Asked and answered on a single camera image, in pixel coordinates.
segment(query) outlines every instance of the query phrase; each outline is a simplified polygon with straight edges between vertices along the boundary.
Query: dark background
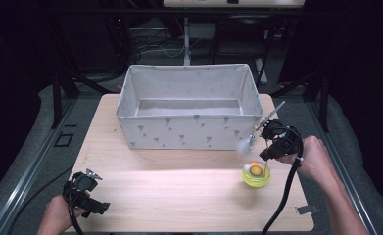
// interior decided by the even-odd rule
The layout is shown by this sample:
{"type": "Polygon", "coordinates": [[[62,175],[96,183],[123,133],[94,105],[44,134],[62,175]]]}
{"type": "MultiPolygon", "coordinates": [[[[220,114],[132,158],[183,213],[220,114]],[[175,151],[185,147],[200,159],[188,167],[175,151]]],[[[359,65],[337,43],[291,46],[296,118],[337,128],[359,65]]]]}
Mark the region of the dark background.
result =
{"type": "MultiPolygon", "coordinates": [[[[51,84],[58,68],[81,70],[86,65],[86,70],[117,71],[123,64],[123,50],[114,47],[112,37],[96,51],[115,53],[111,62],[83,62],[66,55],[69,48],[56,43],[45,22],[24,10],[31,1],[19,2],[0,1],[0,180],[34,124],[40,109],[38,92],[51,84]]],[[[331,68],[330,94],[343,107],[359,140],[364,168],[383,195],[383,1],[348,3],[348,8],[360,9],[348,22],[348,31],[343,31],[342,19],[298,21],[279,81],[301,79],[323,65],[331,68]],[[342,40],[334,43],[334,38],[342,40]]],[[[309,1],[306,11],[344,7],[337,1],[309,1]]]]}

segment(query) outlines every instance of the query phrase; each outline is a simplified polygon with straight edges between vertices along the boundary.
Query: yellow bowl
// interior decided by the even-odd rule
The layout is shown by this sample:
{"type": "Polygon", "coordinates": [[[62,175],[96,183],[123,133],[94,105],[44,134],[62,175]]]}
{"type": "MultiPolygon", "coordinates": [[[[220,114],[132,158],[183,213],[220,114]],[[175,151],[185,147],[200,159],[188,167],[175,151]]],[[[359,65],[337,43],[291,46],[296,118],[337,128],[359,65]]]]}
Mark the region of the yellow bowl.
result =
{"type": "Polygon", "coordinates": [[[243,167],[242,177],[248,185],[255,188],[261,188],[267,185],[270,181],[270,169],[266,165],[254,161],[243,167]]]}

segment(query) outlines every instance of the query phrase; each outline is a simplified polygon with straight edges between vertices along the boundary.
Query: human arm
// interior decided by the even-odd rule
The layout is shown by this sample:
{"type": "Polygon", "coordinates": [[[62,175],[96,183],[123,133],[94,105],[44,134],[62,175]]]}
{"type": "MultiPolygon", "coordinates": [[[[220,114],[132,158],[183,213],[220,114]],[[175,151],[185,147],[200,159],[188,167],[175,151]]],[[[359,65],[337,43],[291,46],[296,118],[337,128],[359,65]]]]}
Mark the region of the human arm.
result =
{"type": "MultiPolygon", "coordinates": [[[[75,208],[74,214],[79,217],[86,210],[75,208]]],[[[38,235],[58,235],[64,233],[72,226],[72,221],[69,216],[69,204],[63,196],[55,196],[48,203],[41,224],[38,228],[38,235]]]]}
{"type": "MultiPolygon", "coordinates": [[[[368,234],[348,197],[344,183],[338,177],[328,150],[315,136],[304,139],[304,160],[298,172],[314,180],[325,197],[333,234],[368,234]]],[[[291,164],[296,156],[277,160],[291,164]]]]}

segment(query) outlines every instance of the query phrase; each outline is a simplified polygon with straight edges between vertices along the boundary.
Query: white fabric storage bin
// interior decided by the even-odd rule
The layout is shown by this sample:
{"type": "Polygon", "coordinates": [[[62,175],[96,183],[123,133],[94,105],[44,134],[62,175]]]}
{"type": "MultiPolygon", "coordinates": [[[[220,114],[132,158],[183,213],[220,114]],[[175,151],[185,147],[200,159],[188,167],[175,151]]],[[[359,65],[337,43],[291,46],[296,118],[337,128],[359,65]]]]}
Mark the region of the white fabric storage bin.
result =
{"type": "Polygon", "coordinates": [[[235,150],[263,106],[248,65],[133,65],[116,115],[131,149],[235,150]]]}

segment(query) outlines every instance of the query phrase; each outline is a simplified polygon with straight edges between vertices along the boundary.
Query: cable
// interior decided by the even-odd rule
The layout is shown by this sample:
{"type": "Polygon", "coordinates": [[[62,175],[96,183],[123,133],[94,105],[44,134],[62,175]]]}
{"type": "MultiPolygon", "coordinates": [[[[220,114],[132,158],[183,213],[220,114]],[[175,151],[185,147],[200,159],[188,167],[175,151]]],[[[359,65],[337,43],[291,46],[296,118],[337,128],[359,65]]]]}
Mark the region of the cable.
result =
{"type": "Polygon", "coordinates": [[[283,196],[282,196],[282,199],[280,201],[280,204],[277,207],[276,212],[273,214],[273,216],[270,218],[270,220],[268,221],[268,223],[264,227],[262,235],[265,235],[267,233],[268,229],[273,224],[274,220],[276,220],[279,217],[280,213],[283,211],[283,209],[286,205],[286,202],[288,201],[289,192],[291,190],[292,181],[293,181],[293,178],[295,176],[295,172],[297,171],[298,167],[301,165],[302,154],[304,153],[304,144],[303,144],[302,138],[301,138],[301,136],[299,136],[299,134],[296,131],[294,131],[291,128],[287,128],[287,127],[275,127],[275,128],[272,128],[271,130],[277,130],[277,129],[284,129],[284,130],[291,131],[293,134],[295,134],[297,136],[297,140],[299,142],[301,142],[301,144],[298,146],[298,153],[297,153],[298,156],[295,159],[295,161],[292,163],[292,167],[291,167],[289,174],[288,174],[288,177],[286,179],[285,189],[283,191],[283,196]]]}
{"type": "MultiPolygon", "coordinates": [[[[178,18],[175,18],[175,20],[176,20],[176,23],[177,23],[179,29],[181,30],[182,35],[184,35],[184,32],[183,32],[183,30],[182,30],[182,28],[181,28],[181,25],[180,25],[180,23],[179,23],[179,21],[178,21],[178,18]]],[[[151,36],[138,36],[138,37],[135,38],[135,39],[141,39],[142,42],[147,42],[147,41],[148,41],[148,37],[151,37],[151,36]]],[[[173,37],[171,36],[171,37],[166,37],[164,40],[162,40],[162,41],[160,41],[160,42],[156,42],[156,43],[152,43],[152,44],[147,44],[147,45],[139,46],[139,47],[136,48],[135,56],[136,56],[137,60],[140,60],[142,54],[145,54],[145,53],[152,53],[152,52],[164,52],[164,53],[165,53],[167,56],[169,56],[169,57],[177,57],[177,56],[181,55],[182,52],[185,50],[185,47],[184,47],[184,46],[182,46],[182,48],[180,48],[180,49],[165,48],[165,47],[163,46],[163,44],[165,44],[165,43],[167,43],[167,42],[169,42],[169,43],[174,42],[174,39],[175,39],[175,38],[173,38],[173,37]],[[161,48],[161,50],[149,50],[151,47],[161,48]],[[179,53],[176,53],[176,54],[174,54],[174,55],[171,55],[170,53],[168,53],[168,51],[173,51],[173,50],[180,50],[180,51],[179,51],[179,53]]]]}
{"type": "Polygon", "coordinates": [[[12,230],[14,228],[14,225],[15,223],[17,222],[18,218],[20,217],[21,213],[23,213],[24,209],[29,205],[29,203],[36,197],[38,196],[38,194],[40,194],[46,187],[48,187],[50,184],[52,184],[54,181],[56,181],[58,178],[60,178],[61,176],[63,176],[65,173],[67,173],[69,170],[71,170],[72,168],[74,167],[74,164],[72,164],[72,166],[70,166],[69,168],[67,168],[65,171],[63,171],[62,173],[60,173],[58,176],[56,176],[55,178],[53,178],[52,180],[50,180],[47,184],[45,184],[42,188],[40,188],[38,191],[35,192],[34,195],[32,195],[32,197],[30,197],[28,199],[28,201],[26,201],[26,203],[20,208],[20,210],[18,211],[17,215],[14,217],[14,220],[12,221],[11,223],[11,226],[9,228],[9,231],[8,231],[8,234],[11,234],[12,233],[12,230]]]}
{"type": "Polygon", "coordinates": [[[138,46],[137,49],[138,49],[138,51],[140,53],[140,52],[143,52],[143,51],[147,51],[148,48],[150,48],[150,47],[160,47],[160,46],[162,46],[164,44],[169,45],[170,43],[173,43],[173,42],[176,42],[176,41],[178,41],[178,40],[174,39],[174,38],[171,38],[171,37],[170,38],[165,38],[165,39],[157,41],[157,42],[148,43],[148,44],[145,44],[145,45],[138,46]]]}
{"type": "Polygon", "coordinates": [[[74,206],[72,205],[72,188],[74,183],[74,176],[72,177],[72,180],[70,182],[70,190],[69,190],[69,216],[70,220],[72,221],[72,226],[74,227],[75,231],[78,235],[83,235],[83,231],[81,230],[80,225],[78,224],[77,218],[75,217],[74,213],[74,206]]]}

